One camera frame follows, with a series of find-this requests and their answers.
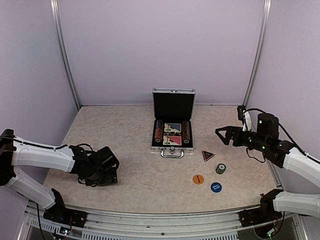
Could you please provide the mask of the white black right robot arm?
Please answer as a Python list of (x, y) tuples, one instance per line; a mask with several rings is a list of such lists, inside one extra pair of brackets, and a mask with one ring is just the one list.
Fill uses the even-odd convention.
[[(320, 161), (305, 153), (292, 139), (279, 139), (279, 119), (261, 111), (257, 116), (256, 131), (248, 129), (246, 110), (238, 114), (243, 127), (225, 126), (215, 130), (221, 141), (234, 147), (246, 147), (262, 153), (265, 160), (275, 166), (294, 172), (316, 186), (320, 185)], [(260, 199), (260, 205), (239, 213), (241, 225), (251, 226), (276, 220), (283, 213), (297, 213), (319, 218), (320, 197), (316, 194), (290, 193), (273, 189)]]

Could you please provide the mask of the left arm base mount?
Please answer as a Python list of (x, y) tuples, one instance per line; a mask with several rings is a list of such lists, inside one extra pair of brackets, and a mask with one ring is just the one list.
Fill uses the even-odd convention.
[(84, 228), (87, 216), (85, 211), (59, 207), (51, 207), (43, 214), (46, 220), (78, 228)]

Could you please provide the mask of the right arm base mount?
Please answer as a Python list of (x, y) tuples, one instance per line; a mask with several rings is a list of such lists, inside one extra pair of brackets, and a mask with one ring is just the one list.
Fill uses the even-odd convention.
[(245, 209), (239, 212), (241, 227), (250, 227), (264, 222), (260, 208)]

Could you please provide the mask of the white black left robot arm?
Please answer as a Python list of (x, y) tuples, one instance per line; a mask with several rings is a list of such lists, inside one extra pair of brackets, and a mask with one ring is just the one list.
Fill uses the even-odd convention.
[(22, 166), (41, 167), (77, 175), (78, 183), (87, 187), (117, 184), (119, 160), (108, 146), (97, 151), (85, 150), (85, 144), (41, 145), (17, 137), (12, 129), (0, 135), (0, 184), (40, 205), (46, 219), (72, 223), (84, 218), (65, 206), (61, 194), (48, 189), (27, 175)]

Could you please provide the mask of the aluminium poker set case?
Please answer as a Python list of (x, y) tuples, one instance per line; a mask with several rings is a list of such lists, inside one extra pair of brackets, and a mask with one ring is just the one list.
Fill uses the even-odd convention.
[[(160, 88), (152, 89), (154, 124), (152, 133), (151, 150), (159, 152), (164, 159), (181, 159), (186, 153), (194, 151), (192, 114), (195, 103), (196, 90), (184, 88)], [(162, 141), (154, 141), (157, 120), (163, 121)], [(189, 121), (190, 142), (183, 143), (182, 122)], [(164, 132), (164, 124), (181, 124), (181, 132)], [(181, 136), (181, 145), (163, 145), (164, 136)]]

